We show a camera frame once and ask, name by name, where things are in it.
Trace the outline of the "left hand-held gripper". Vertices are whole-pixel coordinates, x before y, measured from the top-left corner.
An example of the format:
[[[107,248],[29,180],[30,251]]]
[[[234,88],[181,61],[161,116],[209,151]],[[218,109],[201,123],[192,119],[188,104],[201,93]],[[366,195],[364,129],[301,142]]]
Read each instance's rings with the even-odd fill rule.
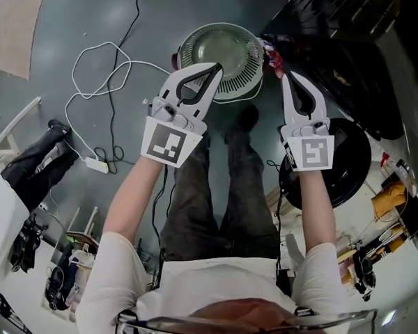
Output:
[[[175,168],[182,166],[207,130],[203,119],[223,73],[219,63],[197,63],[169,75],[146,117],[142,156]],[[184,99],[183,86],[201,77],[206,79],[196,95],[190,100]]]

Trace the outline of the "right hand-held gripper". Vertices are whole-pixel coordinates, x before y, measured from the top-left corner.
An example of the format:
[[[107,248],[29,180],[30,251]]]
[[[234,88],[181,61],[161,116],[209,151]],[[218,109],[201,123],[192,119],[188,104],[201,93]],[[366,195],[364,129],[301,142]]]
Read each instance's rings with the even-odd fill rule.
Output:
[[[292,170],[332,169],[334,135],[329,131],[330,119],[325,118],[323,92],[308,77],[293,70],[284,75],[281,84],[286,125],[279,132]]]

